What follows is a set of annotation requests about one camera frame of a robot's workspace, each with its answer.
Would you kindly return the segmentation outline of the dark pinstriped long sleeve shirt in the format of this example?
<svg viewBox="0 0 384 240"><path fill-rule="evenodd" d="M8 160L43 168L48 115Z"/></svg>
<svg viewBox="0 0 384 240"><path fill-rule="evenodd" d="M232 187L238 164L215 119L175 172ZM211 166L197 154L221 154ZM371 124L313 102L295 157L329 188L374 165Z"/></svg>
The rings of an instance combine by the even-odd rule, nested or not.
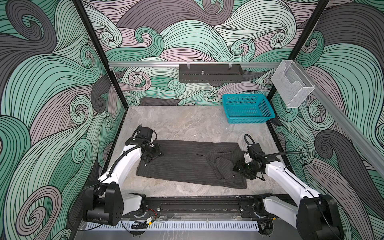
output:
<svg viewBox="0 0 384 240"><path fill-rule="evenodd" d="M140 161L137 176L166 181L246 189L246 178L235 171L243 161L238 143L159 140L162 156Z"/></svg>

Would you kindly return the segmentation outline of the teal plastic basket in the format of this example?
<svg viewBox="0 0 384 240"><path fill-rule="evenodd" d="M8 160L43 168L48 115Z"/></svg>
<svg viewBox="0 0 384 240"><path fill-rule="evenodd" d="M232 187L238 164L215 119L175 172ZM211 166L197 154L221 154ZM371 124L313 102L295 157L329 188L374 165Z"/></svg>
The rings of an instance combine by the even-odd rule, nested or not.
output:
<svg viewBox="0 0 384 240"><path fill-rule="evenodd" d="M229 124L262 124L276 116L261 94L226 94L222 100Z"/></svg>

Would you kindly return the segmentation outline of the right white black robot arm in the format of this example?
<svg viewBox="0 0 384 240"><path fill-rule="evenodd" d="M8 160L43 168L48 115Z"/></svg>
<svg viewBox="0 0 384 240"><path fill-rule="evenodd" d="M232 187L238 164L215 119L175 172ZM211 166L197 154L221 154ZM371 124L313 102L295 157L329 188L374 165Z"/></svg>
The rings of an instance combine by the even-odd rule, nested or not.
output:
<svg viewBox="0 0 384 240"><path fill-rule="evenodd" d="M264 176L269 176L294 201L292 205L276 196L265 197L262 211L293 226L303 240L342 240L345 237L337 202L330 195L309 187L278 158L283 155L301 157L303 152L266 154L250 135L246 134L244 140L247 144L245 159L237 163L235 170L250 180L264 181Z"/></svg>

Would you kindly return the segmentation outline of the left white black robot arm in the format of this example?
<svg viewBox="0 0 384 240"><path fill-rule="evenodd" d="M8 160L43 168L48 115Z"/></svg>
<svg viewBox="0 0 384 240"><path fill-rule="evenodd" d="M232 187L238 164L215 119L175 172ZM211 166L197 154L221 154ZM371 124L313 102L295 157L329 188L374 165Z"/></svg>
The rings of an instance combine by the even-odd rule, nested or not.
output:
<svg viewBox="0 0 384 240"><path fill-rule="evenodd" d="M122 186L136 162L145 164L163 155L158 135L151 128L139 125L125 142L121 155L97 180L88 182L83 194L82 220L100 225L117 225L126 214L147 214L146 196L122 195Z"/></svg>

